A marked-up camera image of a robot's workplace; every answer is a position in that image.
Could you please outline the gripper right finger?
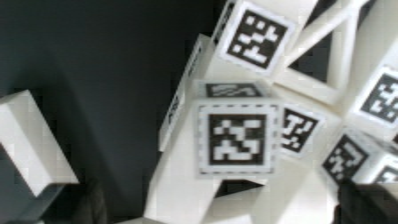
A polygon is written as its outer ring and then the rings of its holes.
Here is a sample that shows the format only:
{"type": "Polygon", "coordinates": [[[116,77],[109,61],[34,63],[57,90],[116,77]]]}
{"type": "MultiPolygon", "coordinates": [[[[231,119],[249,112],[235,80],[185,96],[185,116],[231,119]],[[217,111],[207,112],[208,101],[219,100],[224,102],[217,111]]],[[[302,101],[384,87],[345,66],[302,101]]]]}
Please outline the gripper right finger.
{"type": "Polygon", "coordinates": [[[398,224],[398,183],[343,182],[333,224],[398,224]]]}

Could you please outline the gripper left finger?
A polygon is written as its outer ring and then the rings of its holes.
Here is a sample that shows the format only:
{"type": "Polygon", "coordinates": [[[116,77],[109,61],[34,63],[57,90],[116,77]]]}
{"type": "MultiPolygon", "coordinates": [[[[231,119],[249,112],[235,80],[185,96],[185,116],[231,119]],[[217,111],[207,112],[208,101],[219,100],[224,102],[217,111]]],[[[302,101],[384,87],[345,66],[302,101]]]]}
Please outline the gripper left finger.
{"type": "Polygon", "coordinates": [[[11,224],[107,224],[107,202],[98,182],[56,184],[34,198],[11,224]]]}

